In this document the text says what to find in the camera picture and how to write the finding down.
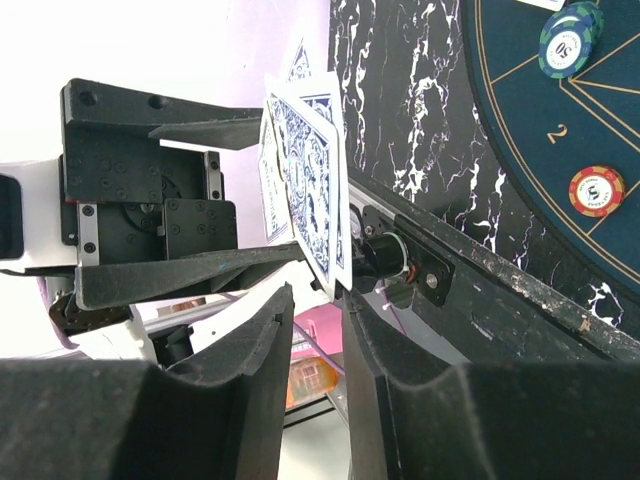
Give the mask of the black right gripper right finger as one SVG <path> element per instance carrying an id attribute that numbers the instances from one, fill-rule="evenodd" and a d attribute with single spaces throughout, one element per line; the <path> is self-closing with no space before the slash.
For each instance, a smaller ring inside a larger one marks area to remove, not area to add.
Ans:
<path id="1" fill-rule="evenodd" d="M 611 361 L 450 365 L 365 299 L 343 306 L 358 479 L 635 479 L 639 368 Z"/>

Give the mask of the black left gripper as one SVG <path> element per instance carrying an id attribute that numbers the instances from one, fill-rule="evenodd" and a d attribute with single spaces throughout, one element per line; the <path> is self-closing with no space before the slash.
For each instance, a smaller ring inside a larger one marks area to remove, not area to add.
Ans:
<path id="1" fill-rule="evenodd" d="M 92 227 L 80 250 L 99 264 L 75 271 L 80 308 L 135 304 L 201 282 L 213 293 L 228 285 L 246 290 L 305 258 L 297 244 L 232 250 L 236 208 L 225 198 L 218 153 L 156 141 L 242 150 L 258 143 L 262 108 L 79 78 L 62 88 L 60 100 L 64 196 Z"/>

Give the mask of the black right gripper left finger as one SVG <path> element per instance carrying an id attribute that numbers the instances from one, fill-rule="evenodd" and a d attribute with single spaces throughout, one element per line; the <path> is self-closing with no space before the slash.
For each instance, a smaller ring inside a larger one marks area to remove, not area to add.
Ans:
<path id="1" fill-rule="evenodd" d="M 1 365 L 5 479 L 274 479 L 294 317 L 282 285 L 168 370 L 144 361 Z"/>

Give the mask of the orange poker chip stack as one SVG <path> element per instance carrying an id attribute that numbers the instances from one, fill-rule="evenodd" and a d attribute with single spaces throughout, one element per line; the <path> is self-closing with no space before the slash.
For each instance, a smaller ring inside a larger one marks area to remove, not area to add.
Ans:
<path id="1" fill-rule="evenodd" d="M 583 168 L 569 184 L 571 205 L 591 218 L 606 217 L 617 210 L 625 193 L 623 177 L 614 168 L 603 165 Z"/>

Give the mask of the green chips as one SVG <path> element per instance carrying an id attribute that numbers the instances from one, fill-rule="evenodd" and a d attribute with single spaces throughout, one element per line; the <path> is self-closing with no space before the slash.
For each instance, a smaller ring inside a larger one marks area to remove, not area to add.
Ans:
<path id="1" fill-rule="evenodd" d="M 579 73 L 589 61 L 604 30 L 604 14 L 591 1 L 569 4 L 554 13 L 539 36 L 538 64 L 552 79 Z"/>

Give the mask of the blue playing card box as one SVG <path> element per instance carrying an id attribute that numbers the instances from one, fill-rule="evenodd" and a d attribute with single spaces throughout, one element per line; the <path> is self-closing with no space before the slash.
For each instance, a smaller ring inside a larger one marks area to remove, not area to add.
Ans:
<path id="1" fill-rule="evenodd" d="M 268 106 L 261 119 L 258 171 L 265 225 L 269 245 L 292 242 L 293 231 L 285 187 L 278 170 L 278 150 Z"/>

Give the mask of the deck of playing cards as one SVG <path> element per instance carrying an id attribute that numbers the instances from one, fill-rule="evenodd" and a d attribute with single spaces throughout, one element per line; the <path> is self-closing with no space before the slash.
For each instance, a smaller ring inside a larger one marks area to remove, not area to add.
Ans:
<path id="1" fill-rule="evenodd" d="M 285 69 L 284 82 L 286 90 L 291 94 L 299 96 L 310 108 L 314 109 L 333 126 L 336 126 L 342 122 L 342 114 L 338 114 L 333 105 L 331 91 L 333 90 L 332 85 L 334 80 L 336 80 L 334 72 L 320 72 L 312 68 L 311 55 L 308 53 L 305 40 L 300 39 L 294 49 L 290 65 Z M 285 161 L 281 160 L 279 155 L 279 140 L 276 135 L 277 129 L 274 126 L 273 120 L 274 103 L 275 101 L 269 96 L 264 106 L 267 105 L 270 112 L 278 150 L 278 170 L 286 193 L 284 181 Z"/>

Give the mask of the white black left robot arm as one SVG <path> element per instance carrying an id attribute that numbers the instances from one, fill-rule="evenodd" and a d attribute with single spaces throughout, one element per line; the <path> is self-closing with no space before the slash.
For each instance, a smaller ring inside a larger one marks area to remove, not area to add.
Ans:
<path id="1" fill-rule="evenodd" d="M 73 79 L 62 152 L 1 167 L 1 270 L 45 282 L 51 323 L 94 359 L 168 365 L 187 312 L 148 334 L 137 305 L 253 287 L 303 254 L 242 249 L 219 153 L 255 145 L 262 110 Z"/>

